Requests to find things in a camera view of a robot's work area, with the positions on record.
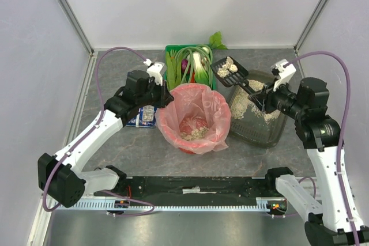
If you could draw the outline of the black litter scoop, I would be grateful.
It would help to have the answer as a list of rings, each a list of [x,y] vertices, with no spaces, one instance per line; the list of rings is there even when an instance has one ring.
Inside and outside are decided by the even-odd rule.
[[[249,85],[249,72],[230,56],[211,64],[214,76],[227,88],[240,86],[249,95],[255,90]]]

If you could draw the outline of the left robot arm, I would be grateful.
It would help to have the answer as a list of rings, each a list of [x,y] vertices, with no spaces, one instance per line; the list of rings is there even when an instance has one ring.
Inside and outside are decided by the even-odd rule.
[[[40,156],[38,184],[44,196],[69,208],[85,194],[114,189],[126,177],[114,166],[90,172],[84,172],[83,168],[111,136],[138,115],[140,108],[148,105],[164,108],[173,101],[164,73],[155,66],[129,72],[125,86],[106,101],[102,111],[80,135],[54,155]]]

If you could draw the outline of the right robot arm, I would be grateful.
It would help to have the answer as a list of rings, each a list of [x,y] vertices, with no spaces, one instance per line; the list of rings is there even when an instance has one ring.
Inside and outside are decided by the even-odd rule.
[[[270,185],[282,194],[304,222],[311,245],[364,245],[368,227],[358,214],[344,172],[343,125],[327,115],[329,91],[323,80],[301,80],[297,93],[287,84],[247,90],[262,112],[280,111],[295,121],[295,131],[312,162],[321,200],[298,183],[288,168],[268,170]]]

